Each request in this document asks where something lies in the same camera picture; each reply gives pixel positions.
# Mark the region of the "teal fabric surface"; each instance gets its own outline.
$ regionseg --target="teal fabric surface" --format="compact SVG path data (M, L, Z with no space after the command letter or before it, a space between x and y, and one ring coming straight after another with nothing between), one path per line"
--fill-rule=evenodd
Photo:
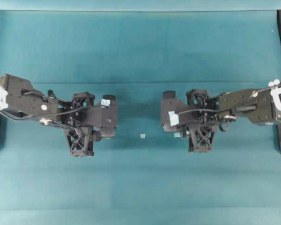
M193 88L217 95L281 79L275 15L1 12L0 76L63 99L114 94L119 126L94 158L74 158L61 130L4 121L0 224L281 225L275 127L240 118L212 152L189 154L159 118L164 90L186 101Z
M267 82L281 78L276 12L3 11L3 73L34 83Z
M281 0L0 0L0 10L234 11L281 9Z

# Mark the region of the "screw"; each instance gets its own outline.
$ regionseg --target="screw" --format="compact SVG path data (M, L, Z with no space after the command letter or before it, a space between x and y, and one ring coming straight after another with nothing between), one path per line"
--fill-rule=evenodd
M255 98L255 97L257 97L257 95L258 95L258 92L253 91L253 97Z
M41 105L41 109L46 111L47 110L47 106L46 105Z

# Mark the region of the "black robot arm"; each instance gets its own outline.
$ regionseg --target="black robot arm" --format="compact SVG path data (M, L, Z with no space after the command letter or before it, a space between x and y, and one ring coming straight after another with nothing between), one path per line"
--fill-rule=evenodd
M281 83L269 83L263 89L245 89L210 97L207 90L186 93L187 104L174 91L165 91L161 100L161 121L165 132L189 138L190 152L208 152L219 128L246 117L257 125L281 123Z
M35 90L30 81L3 75L0 78L0 115L15 121L35 120L44 126L63 129L70 154L93 156L93 142L115 136L118 125L118 103L105 95L94 105L95 96L76 93L71 101L48 96Z

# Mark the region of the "green background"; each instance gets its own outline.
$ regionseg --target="green background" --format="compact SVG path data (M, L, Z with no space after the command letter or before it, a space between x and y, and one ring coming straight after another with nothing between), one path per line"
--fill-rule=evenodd
M186 102L281 79L276 11L0 11L0 76L59 98L114 94L116 137L69 156L61 130L3 121L0 224L280 224L275 127L240 118L208 154L163 132L162 92Z

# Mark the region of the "black cable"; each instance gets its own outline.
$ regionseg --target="black cable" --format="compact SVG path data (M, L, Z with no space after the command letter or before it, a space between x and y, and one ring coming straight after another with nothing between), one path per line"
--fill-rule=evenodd
M37 117L65 115L65 114L74 113L74 112L77 112L79 110L88 109L88 108L92 108L92 107L104 107L104 108L106 108L106 106L104 106L104 105L90 105L90 106L84 106L84 107L80 107L80 108L73 109L73 110L66 111L66 112L45 113L45 114L39 114L39 115L30 116L30 117L27 117L27 118L20 118L20 119L13 118L13 117L7 115L5 112L2 112L2 111L0 111L0 115L6 117L9 120L13 120L13 121L18 122L18 121L22 121L22 120L31 120L31 119L34 119L34 118L37 118Z
M251 100L251 98L253 97L254 94L259 94L259 92L262 92L262 91L265 91L265 90L270 90L271 88L274 88L274 87L278 87L280 84L278 85L274 85L272 87L266 87L266 88L262 88L262 89L259 89L259 90L256 90L256 91L253 91L253 93L243 102L241 103L237 103L235 106L233 107L230 107L230 108L226 108L226 109L222 109L222 110L214 110L214 109L190 109L190 110L185 110L185 111L181 111L181 112L178 112L176 114L180 115L180 114L184 114L184 113L189 113L189 112L195 112L195 111L205 111L205 112L214 112L214 113L220 113L220 112L223 112L223 111L226 111L226 110L231 110L231 109L234 109L238 106L241 106L241 105L244 105L246 104L248 101Z
M216 110L216 109L189 109L189 110L178 112L176 114L180 115L180 114L196 112L196 111L205 111L205 112L213 112L213 113L218 113L219 112L219 110Z

